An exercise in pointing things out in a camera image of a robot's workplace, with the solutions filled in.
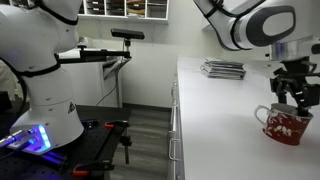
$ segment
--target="table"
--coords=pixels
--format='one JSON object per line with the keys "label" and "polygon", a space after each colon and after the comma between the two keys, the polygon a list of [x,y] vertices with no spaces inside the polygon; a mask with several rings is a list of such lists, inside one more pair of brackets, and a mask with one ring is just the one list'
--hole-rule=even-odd
{"label": "table", "polygon": [[281,144],[253,115],[258,105],[276,102],[269,80],[250,73],[243,81],[208,79],[200,73],[204,61],[178,61],[185,179],[319,180],[319,106],[300,146]]}
{"label": "table", "polygon": [[[16,112],[18,109],[19,103],[13,103],[14,108],[7,113],[0,114],[0,127],[1,133],[7,131],[7,123],[9,123],[14,117],[13,112]],[[84,135],[73,142],[70,145],[54,150],[57,152],[63,152],[65,154],[71,155],[69,157],[69,166],[64,172],[59,172],[56,169],[48,167],[48,164],[43,162],[39,163],[34,159],[35,157],[28,157],[26,155],[20,155],[14,157],[9,157],[6,160],[0,162],[0,177],[1,179],[70,179],[72,176],[69,174],[72,172],[72,169],[78,163],[85,163],[93,160],[104,160],[110,159],[113,157],[115,147],[118,145],[119,138],[121,134],[114,135],[114,133],[108,132],[103,127],[103,124],[108,121],[113,120],[129,120],[131,111],[129,109],[123,108],[106,108],[106,107],[91,107],[91,106],[77,106],[77,111],[81,120],[85,119],[97,119],[100,123],[98,127],[94,127],[93,130],[88,130],[84,132]],[[102,146],[101,153],[97,157],[96,154],[100,149],[101,143],[104,141],[104,138],[107,136],[108,141],[105,146]],[[87,145],[84,142],[87,139],[92,140],[90,144]]]}

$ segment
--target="wall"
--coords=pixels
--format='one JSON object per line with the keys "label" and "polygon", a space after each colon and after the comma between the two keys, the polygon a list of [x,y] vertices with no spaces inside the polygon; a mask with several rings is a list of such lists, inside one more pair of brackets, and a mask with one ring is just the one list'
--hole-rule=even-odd
{"label": "wall", "polygon": [[143,31],[144,41],[133,41],[133,59],[123,71],[123,102],[170,107],[171,87],[178,56],[221,55],[214,32],[202,31],[202,14],[193,0],[171,0],[169,25],[80,20],[82,36],[96,39],[95,46],[122,48],[122,40],[110,35],[111,28]]}

